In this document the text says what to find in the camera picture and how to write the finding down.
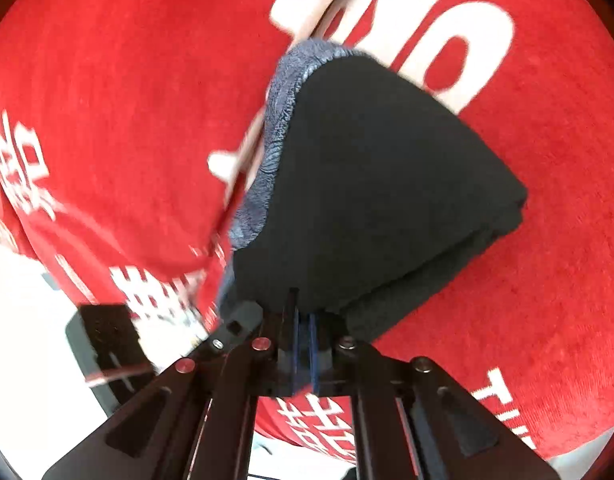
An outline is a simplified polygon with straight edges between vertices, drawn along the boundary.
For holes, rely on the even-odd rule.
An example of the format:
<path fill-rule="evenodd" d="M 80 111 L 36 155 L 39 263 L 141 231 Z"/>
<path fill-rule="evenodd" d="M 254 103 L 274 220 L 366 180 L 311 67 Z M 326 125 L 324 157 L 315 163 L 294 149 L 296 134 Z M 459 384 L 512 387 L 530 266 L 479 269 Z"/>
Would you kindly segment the red blanket white print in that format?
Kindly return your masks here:
<path fill-rule="evenodd" d="M 614 41 L 587 0 L 14 0 L 0 246 L 124 304 L 155 373 L 227 318 L 278 63 L 368 54 L 524 184 L 522 221 L 371 342 L 441 364 L 547 460 L 614 428 Z"/>

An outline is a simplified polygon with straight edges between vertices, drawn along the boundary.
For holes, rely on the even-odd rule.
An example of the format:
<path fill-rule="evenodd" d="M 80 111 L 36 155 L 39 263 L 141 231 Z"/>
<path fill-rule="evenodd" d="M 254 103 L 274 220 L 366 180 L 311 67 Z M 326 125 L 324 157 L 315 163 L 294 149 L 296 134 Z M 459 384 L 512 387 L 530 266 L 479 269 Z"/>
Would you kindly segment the black pants grey waistband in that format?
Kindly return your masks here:
<path fill-rule="evenodd" d="M 310 39 L 278 63 L 264 156 L 216 299 L 344 318 L 373 341 L 522 221 L 524 184 L 466 124 L 370 55 Z"/>

